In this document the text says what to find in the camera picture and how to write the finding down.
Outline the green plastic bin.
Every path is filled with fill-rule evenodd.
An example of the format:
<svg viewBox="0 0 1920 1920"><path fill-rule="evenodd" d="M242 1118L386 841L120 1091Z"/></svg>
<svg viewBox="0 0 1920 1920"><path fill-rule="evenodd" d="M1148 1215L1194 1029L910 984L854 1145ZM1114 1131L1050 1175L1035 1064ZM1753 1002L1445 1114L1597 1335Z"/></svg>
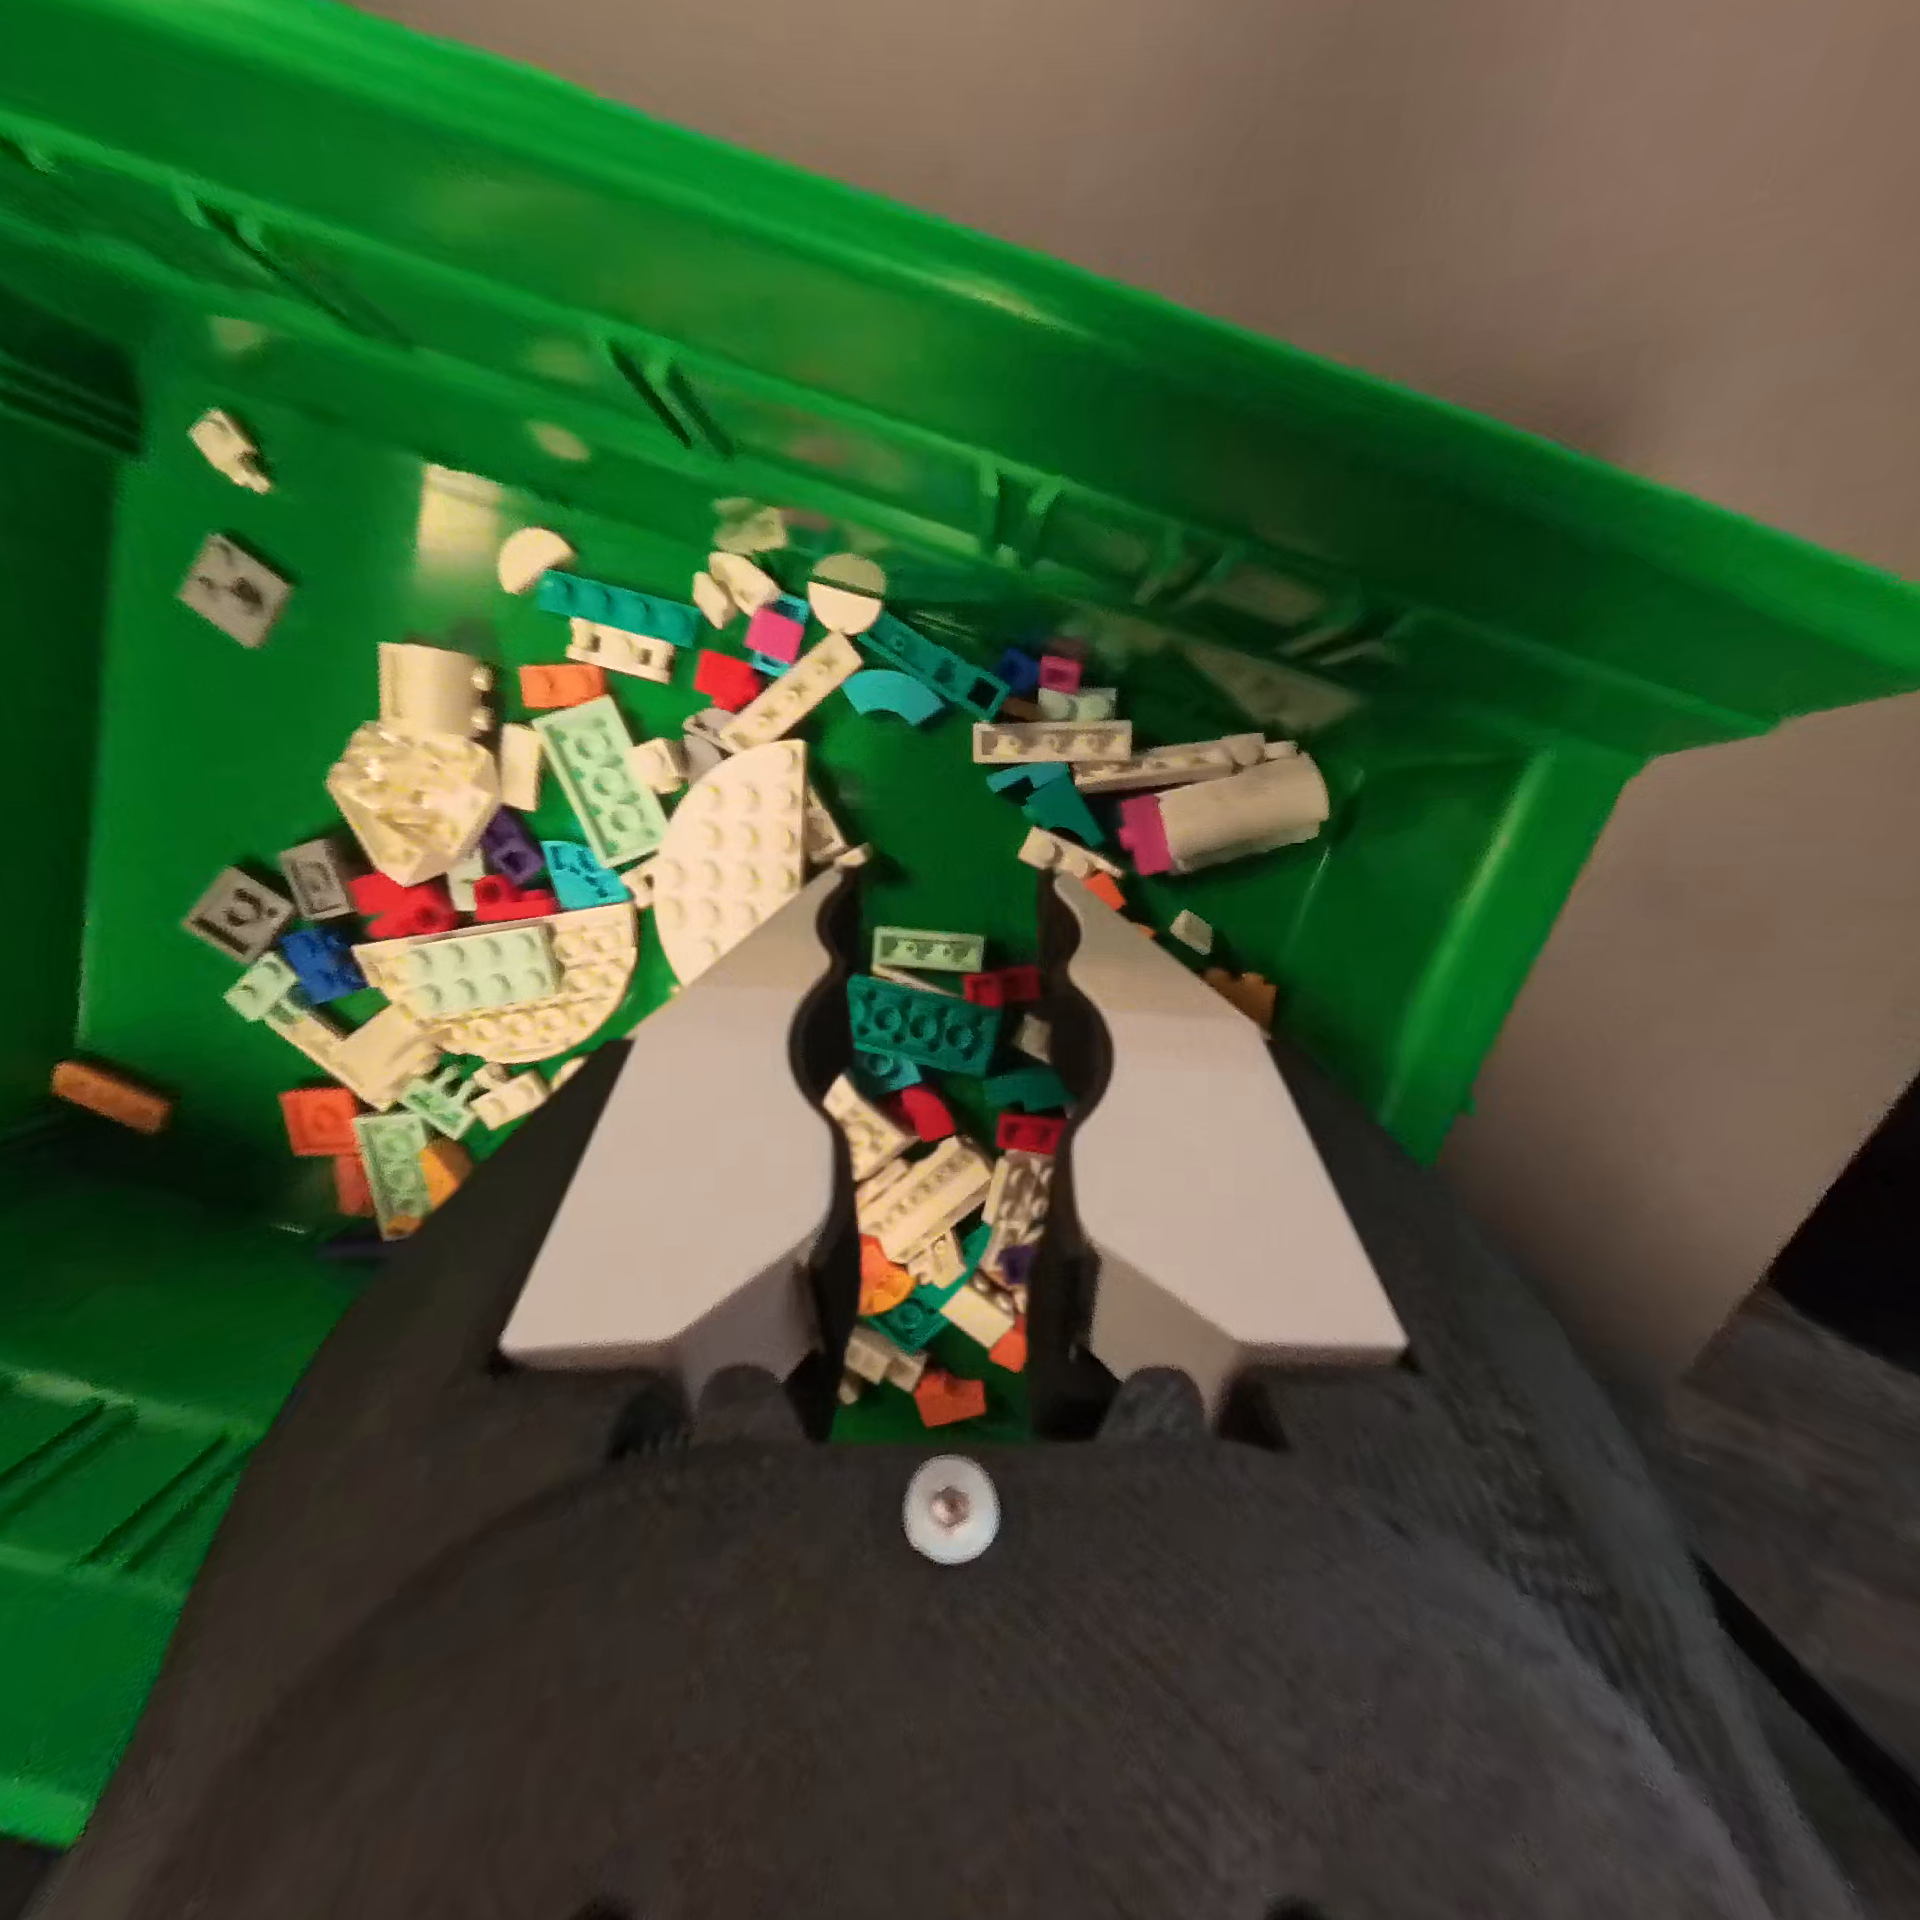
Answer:
<svg viewBox="0 0 1920 1920"><path fill-rule="evenodd" d="M987 680L1083 643L1148 739L1298 739L1335 819L1199 879L1419 1158L1626 782L1916 691L1916 589L1553 445L344 4L4 4L4 1835L75 1842L249 1455L350 1301L317 1057L326 780L379 650L495 754L570 603L738 648L708 552Z"/></svg>

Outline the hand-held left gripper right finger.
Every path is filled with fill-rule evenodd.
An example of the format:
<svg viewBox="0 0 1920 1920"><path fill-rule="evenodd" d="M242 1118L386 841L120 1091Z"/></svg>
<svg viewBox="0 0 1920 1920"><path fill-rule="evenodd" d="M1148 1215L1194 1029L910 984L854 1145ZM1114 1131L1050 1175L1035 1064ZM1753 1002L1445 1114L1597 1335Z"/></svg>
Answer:
<svg viewBox="0 0 1920 1920"><path fill-rule="evenodd" d="M1411 1339L1268 1036L1091 887L1038 895L1068 1088L1035 1276L1048 1415L1150 1372L1218 1417L1264 1371L1392 1368Z"/></svg>

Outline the pile of lego bricks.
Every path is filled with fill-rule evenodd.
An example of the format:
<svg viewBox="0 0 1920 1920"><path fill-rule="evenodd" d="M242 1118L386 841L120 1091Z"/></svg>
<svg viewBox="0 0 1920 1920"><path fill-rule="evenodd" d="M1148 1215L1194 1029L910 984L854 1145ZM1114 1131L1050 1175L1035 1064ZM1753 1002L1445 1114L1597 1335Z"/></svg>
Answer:
<svg viewBox="0 0 1920 1920"><path fill-rule="evenodd" d="M665 850L631 870L639 876L653 915L661 950L682 991L692 986L732 949L742 944L803 889L804 852L804 752L793 739L765 743L697 780L672 815ZM503 1073L522 1057L544 1061L538 1049L556 1053L561 1030L548 1017L569 1019L586 1009L589 1029L607 1025L600 1009L626 983L637 935L637 906L620 891L616 905L586 915L561 915L517 923L481 924L475 930L434 932L398 944L367 949L375 971L386 968L396 1004L379 1019L405 1029L409 1044L475 1053ZM564 981L582 986L546 999L520 999L482 1006L469 995L503 991L519 995L524 968L477 959L461 972L459 949L486 949L506 962L513 943L526 936L544 957L540 967L558 991ZM853 1076L853 1050L869 1047L864 1015L851 1041L849 992L841 986L846 967L831 974L808 1002L795 1053L803 1088L836 1128L834 1189L829 1225L804 1281L820 1312L818 1348L787 1383L789 1396L804 1406L808 1421L818 1410L826 1427L834 1419L841 1388L863 1380L891 1380L898 1372L901 1339L857 1325L853 1236L863 1259L873 1254L898 1267L907 1281L942 1281L936 1288L932 1325L945 1326L949 1297L972 1314L980 1288L988 1295L1005 1278L1005 1261L1032 1269L1044 1257L1058 1148L1005 1148L991 1164L967 1138L949 1138L936 1148L893 1140L901 1131L883 1114L866 1117ZM511 1199L504 1173L486 1175L481 1199L456 1205L452 1226L428 1229L425 1253L389 1263L389 1276L427 1278L428 1254L452 1257L456 1305L479 1305L482 1281L504 1283L504 1307L495 1316L509 1320L531 1264L558 1210L589 1137L610 1092L600 1085L558 1102L558 1118L534 1128L534 1147L558 1150L558 1173L542 1175L553 1199ZM110 1147L106 1118L80 1124L75 1145L52 1173L40 1176L32 1199L45 1220L31 1246L26 1225L10 1229L4 1269L4 1305L45 1309L49 1356L36 1362L100 1398L154 1402L166 1408L157 1421L166 1429L234 1429L250 1439L266 1432L302 1371L314 1360L324 1335L346 1312L344 1283L328 1281L317 1267L319 1240L279 1232L265 1216L249 1212L241 1192L249 1167L216 1167L216 1148L229 1140L208 1138L200 1160L180 1160L172 1148ZM947 1267L925 1272L929 1246L953 1240L953 1223L985 1212L974 1236L982 1254L979 1272L963 1269L959 1253ZM482 1333L482 1355L522 1374L590 1380L616 1371L534 1371L506 1360L503 1333Z"/></svg>

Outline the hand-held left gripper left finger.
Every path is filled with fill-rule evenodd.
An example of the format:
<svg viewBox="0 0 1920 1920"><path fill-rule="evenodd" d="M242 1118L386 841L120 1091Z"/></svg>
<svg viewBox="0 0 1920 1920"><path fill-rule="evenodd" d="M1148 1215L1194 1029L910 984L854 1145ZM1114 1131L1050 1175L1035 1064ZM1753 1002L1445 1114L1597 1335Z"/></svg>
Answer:
<svg viewBox="0 0 1920 1920"><path fill-rule="evenodd" d="M634 1030L498 1353L534 1372L644 1371L689 1398L818 1348L806 1267L831 1219L839 1131L797 1041L829 986L825 932L853 872L798 897Z"/></svg>

